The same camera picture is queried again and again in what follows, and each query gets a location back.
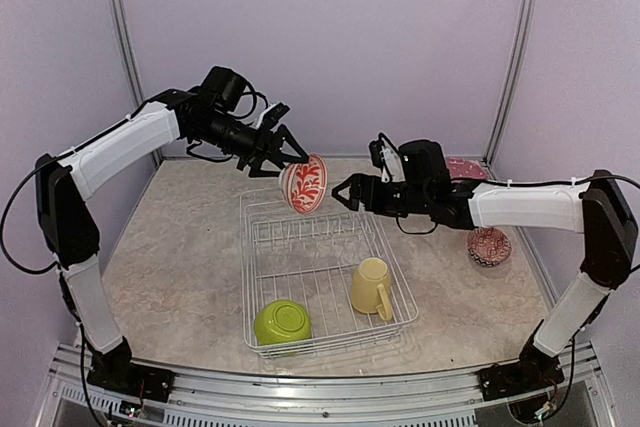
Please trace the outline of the pink dotted plate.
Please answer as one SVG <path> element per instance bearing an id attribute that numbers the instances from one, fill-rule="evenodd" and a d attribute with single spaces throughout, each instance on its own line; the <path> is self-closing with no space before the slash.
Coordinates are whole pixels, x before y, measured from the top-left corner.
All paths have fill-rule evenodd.
<path id="1" fill-rule="evenodd" d="M 478 162 L 468 159 L 448 157 L 446 159 L 446 166 L 451 179 L 489 179 L 488 172 Z"/>

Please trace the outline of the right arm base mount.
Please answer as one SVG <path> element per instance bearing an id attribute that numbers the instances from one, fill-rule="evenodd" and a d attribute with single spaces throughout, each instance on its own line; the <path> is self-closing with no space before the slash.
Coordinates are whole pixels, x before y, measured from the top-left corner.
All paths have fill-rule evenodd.
<path id="1" fill-rule="evenodd" d="M 477 377 L 484 401 L 518 396 L 557 386 L 565 380 L 558 363 L 541 371 L 535 365 L 526 365 L 519 361 L 493 364 L 479 370 Z"/>

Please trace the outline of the yellow mug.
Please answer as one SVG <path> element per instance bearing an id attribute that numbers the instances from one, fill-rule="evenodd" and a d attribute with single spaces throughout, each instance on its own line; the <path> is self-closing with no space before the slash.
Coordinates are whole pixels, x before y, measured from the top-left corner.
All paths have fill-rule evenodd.
<path id="1" fill-rule="evenodd" d="M 363 260 L 351 281 L 352 307 L 363 314 L 377 314 L 382 321 L 391 321 L 391 280 L 391 271 L 382 259 Z"/>

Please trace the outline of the blue white zigzag bowl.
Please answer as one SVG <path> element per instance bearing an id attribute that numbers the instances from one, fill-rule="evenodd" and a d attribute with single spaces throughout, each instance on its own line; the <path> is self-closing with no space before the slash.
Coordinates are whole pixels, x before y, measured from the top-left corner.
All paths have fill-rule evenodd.
<path id="1" fill-rule="evenodd" d="M 506 234 L 495 227 L 476 228 L 467 235 L 467 251 L 471 259 L 483 267 L 496 267 L 512 253 Z"/>

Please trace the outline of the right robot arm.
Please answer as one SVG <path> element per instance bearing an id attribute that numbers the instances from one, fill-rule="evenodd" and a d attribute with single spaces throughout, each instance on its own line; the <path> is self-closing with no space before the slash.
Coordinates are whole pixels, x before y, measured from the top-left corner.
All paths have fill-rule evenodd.
<path id="1" fill-rule="evenodd" d="M 577 276 L 534 330 L 511 370 L 512 383 L 531 391 L 636 269 L 632 262 L 639 227 L 618 186 L 621 180 L 606 170 L 586 178 L 533 183 L 452 178 L 448 172 L 397 182 L 355 173 L 331 195 L 352 211 L 364 208 L 395 219 L 426 215 L 437 226 L 457 230 L 508 226 L 583 235 L 584 258 Z"/>

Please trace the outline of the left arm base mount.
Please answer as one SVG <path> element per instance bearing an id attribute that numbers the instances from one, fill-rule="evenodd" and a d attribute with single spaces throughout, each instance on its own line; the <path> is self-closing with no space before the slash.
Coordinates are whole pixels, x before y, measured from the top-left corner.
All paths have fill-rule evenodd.
<path id="1" fill-rule="evenodd" d="M 175 374 L 167 369 L 129 363 L 124 367 L 93 366 L 87 381 L 92 386 L 142 400 L 167 403 Z"/>

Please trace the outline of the green bowl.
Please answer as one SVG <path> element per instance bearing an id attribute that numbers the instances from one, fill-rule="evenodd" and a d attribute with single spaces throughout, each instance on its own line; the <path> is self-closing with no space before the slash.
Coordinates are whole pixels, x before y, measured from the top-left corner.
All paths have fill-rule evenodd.
<path id="1" fill-rule="evenodd" d="M 253 329 L 260 345 L 274 345 L 310 339 L 312 324 L 302 305 L 290 300 L 276 300 L 258 313 Z"/>

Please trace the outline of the red white patterned bowl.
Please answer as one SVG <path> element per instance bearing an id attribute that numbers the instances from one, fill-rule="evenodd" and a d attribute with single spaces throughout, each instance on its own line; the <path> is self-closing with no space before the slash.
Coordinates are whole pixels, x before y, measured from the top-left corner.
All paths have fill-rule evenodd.
<path id="1" fill-rule="evenodd" d="M 312 154 L 306 164 L 291 164 L 279 175 L 284 200 L 297 214 L 308 215 L 322 203 L 328 184 L 324 159 Z"/>

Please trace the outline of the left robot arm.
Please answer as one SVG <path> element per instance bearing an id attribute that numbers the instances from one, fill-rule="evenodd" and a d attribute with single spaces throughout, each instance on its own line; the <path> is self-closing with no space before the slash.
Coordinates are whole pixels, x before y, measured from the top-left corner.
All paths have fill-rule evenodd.
<path id="1" fill-rule="evenodd" d="M 121 392 L 133 390 L 140 371 L 111 312 L 100 272 L 100 234 L 87 202 L 108 181 L 152 151 L 180 139 L 199 141 L 237 158 L 250 177 L 278 176 L 309 156 L 280 119 L 278 103 L 246 125 L 216 107 L 204 91 L 169 89 L 133 115 L 58 157 L 36 163 L 38 222 L 58 262 L 69 308 L 84 331 L 94 369 Z"/>

